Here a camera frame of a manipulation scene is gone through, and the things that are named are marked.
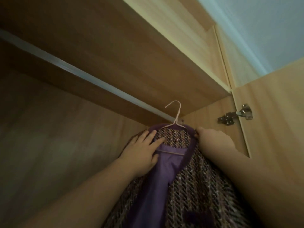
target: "hand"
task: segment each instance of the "hand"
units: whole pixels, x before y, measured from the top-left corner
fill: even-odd
[[[135,177],[145,175],[155,166],[159,155],[153,155],[153,153],[165,141],[165,138],[160,138],[150,145],[156,135],[156,130],[148,134],[149,131],[145,131],[139,138],[137,136],[133,138],[119,157],[127,168],[133,171]]]
[[[222,131],[198,127],[195,135],[199,140],[200,150],[208,156],[209,152],[221,152],[235,149],[232,139]]]

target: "person's left hand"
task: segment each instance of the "person's left hand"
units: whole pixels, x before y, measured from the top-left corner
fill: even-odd
[[[148,134],[149,131],[145,131],[140,137],[133,138],[119,157],[127,168],[134,172],[135,177],[145,175],[154,167],[159,155],[153,155],[153,153],[165,141],[165,138],[160,138],[150,145],[156,135],[156,130]]]

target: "person's right arm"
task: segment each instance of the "person's right arm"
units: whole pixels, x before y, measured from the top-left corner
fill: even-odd
[[[238,152],[222,131],[196,129],[200,150],[235,184],[267,227],[304,227],[304,189]]]

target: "woven patterned fabric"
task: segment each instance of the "woven patterned fabric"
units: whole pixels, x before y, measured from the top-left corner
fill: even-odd
[[[187,148],[190,143],[186,131],[163,128],[156,134],[157,139],[161,137],[167,139],[166,145],[176,148]],[[145,176],[129,184],[102,227],[123,226],[144,179]],[[206,227],[253,227],[252,211],[231,181],[203,157],[198,147],[191,161],[169,186],[165,227],[203,227],[185,223],[184,213],[188,211],[205,216],[202,219],[210,224]]]

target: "clothing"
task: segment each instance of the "clothing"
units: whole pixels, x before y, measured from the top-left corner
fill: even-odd
[[[155,140],[167,139],[156,151],[158,163],[129,184],[103,227],[253,227],[253,211],[203,157],[195,131],[177,125],[162,129],[165,125],[149,129],[157,130]]]

